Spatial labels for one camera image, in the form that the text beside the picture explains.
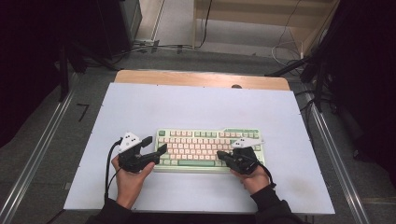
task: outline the forearm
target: forearm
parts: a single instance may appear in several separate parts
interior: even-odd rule
[[[251,195],[251,198],[258,207],[258,212],[256,214],[257,223],[303,223],[290,211],[288,203],[286,201],[280,201],[275,191],[269,186],[254,193]]]
[[[106,199],[100,213],[90,217],[86,224],[124,224],[131,215],[131,210],[126,209],[114,200]]]

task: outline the green and white keyboard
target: green and white keyboard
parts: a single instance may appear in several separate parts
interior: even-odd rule
[[[231,144],[242,138],[254,138],[262,142],[257,129],[227,128],[224,130],[179,130],[157,131],[155,150],[167,144],[167,152],[154,167],[157,172],[225,173],[229,172],[217,151],[232,152]],[[263,145],[253,147],[257,159],[264,163]]]

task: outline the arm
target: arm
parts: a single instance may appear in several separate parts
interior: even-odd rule
[[[280,201],[276,192],[269,186],[269,177],[264,170],[258,166],[251,175],[240,175],[231,170],[237,176],[250,197],[257,204],[257,223],[268,224],[298,224],[303,223],[295,216],[286,201]]]
[[[117,200],[106,199],[105,205],[97,216],[90,217],[86,224],[123,224],[131,215],[131,208],[139,196],[143,182],[154,168],[154,162],[149,163],[139,174],[126,172],[119,167],[119,157],[111,163],[117,175]]]

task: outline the hand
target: hand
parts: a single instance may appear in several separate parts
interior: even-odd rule
[[[119,156],[116,156],[111,163],[116,171],[119,167]],[[155,163],[149,163],[139,174],[134,174],[120,169],[117,173],[117,188],[118,196],[116,202],[124,208],[131,209],[132,205],[139,196],[140,190],[143,187],[143,182],[146,177],[151,173]]]
[[[250,195],[270,184],[267,173],[260,166],[257,166],[256,170],[250,175],[241,175],[234,170],[231,170],[231,173],[239,178],[241,184],[244,185]]]

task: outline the desk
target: desk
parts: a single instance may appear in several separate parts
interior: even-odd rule
[[[251,83],[254,80],[264,87],[273,83],[276,91],[258,90],[260,85]],[[215,130],[220,129],[220,125],[229,125],[261,129],[266,141],[266,166],[277,183],[277,194],[288,200],[292,212],[334,213],[299,108],[285,79],[120,71],[116,82],[111,83],[107,90],[64,209],[102,207],[107,152],[126,131],[143,138],[164,127]],[[230,84],[238,84],[245,89],[231,89]],[[243,106],[238,106],[238,102],[244,101]],[[142,153],[152,150],[153,144],[144,148]],[[113,184],[109,197],[115,198],[116,193],[117,187]],[[257,210],[248,192],[231,174],[156,172],[146,179],[133,209],[224,214],[251,214]]]
[[[210,0],[194,0],[192,46],[195,47],[196,20],[206,18]],[[299,52],[309,55],[322,32],[332,21],[339,0],[216,0],[212,2],[209,19],[269,24],[290,28]]]

